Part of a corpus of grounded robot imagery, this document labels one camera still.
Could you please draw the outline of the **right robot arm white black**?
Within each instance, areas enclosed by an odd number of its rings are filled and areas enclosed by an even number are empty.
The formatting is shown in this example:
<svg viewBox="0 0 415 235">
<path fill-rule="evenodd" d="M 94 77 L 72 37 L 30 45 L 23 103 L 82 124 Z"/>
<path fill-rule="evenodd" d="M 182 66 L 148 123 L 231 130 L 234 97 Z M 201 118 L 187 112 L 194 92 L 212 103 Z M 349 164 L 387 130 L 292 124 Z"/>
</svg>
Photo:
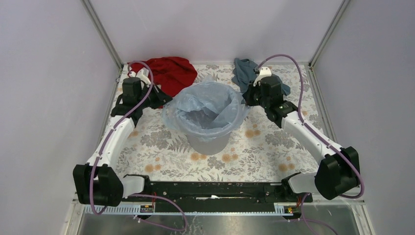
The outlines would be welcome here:
<svg viewBox="0 0 415 235">
<path fill-rule="evenodd" d="M 259 74 L 243 97 L 248 106 L 262 107 L 267 118 L 297 139 L 319 165 L 317 172 L 296 173 L 281 181 L 285 201 L 294 201 L 300 193 L 319 193 L 332 200 L 363 186 L 357 151 L 342 147 L 302 118 L 298 107 L 283 98 L 275 75 Z"/>
</svg>

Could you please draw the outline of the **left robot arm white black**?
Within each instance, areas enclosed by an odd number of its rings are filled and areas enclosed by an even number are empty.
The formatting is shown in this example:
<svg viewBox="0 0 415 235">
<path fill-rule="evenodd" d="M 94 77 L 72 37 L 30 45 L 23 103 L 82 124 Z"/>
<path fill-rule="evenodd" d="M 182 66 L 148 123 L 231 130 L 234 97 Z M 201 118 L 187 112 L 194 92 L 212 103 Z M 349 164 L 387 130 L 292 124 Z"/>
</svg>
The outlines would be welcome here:
<svg viewBox="0 0 415 235">
<path fill-rule="evenodd" d="M 143 110 L 157 109 L 171 100 L 148 75 L 123 80 L 122 93 L 110 113 L 108 130 L 87 162 L 73 169 L 76 194 L 81 204 L 116 207 L 132 194 L 140 201 L 151 197 L 152 189 L 145 184 L 143 176 L 118 177 L 115 165 Z"/>
</svg>

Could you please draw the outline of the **grey plastic trash bin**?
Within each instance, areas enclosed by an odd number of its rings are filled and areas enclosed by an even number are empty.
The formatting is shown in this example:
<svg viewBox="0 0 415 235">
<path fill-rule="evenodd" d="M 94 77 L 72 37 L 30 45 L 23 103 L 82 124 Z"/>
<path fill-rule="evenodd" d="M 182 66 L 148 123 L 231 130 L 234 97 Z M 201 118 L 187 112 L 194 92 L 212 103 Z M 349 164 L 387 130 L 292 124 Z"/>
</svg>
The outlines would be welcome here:
<svg viewBox="0 0 415 235">
<path fill-rule="evenodd" d="M 203 141 L 201 138 L 191 135 L 186 135 L 186 138 L 189 145 L 199 154 L 215 155 L 225 149 L 229 143 L 230 136 L 231 133 L 228 133 L 208 141 Z"/>
</svg>

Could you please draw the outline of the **light blue plastic trash bag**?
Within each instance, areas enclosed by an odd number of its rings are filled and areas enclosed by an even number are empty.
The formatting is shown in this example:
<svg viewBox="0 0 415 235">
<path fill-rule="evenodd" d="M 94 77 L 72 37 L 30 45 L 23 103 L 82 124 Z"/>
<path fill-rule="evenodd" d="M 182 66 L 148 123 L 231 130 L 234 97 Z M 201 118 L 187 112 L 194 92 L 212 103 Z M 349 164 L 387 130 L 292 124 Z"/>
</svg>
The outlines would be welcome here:
<svg viewBox="0 0 415 235">
<path fill-rule="evenodd" d="M 166 127 L 211 141 L 239 128 L 250 106 L 229 85 L 205 79 L 181 90 L 162 109 Z"/>
</svg>

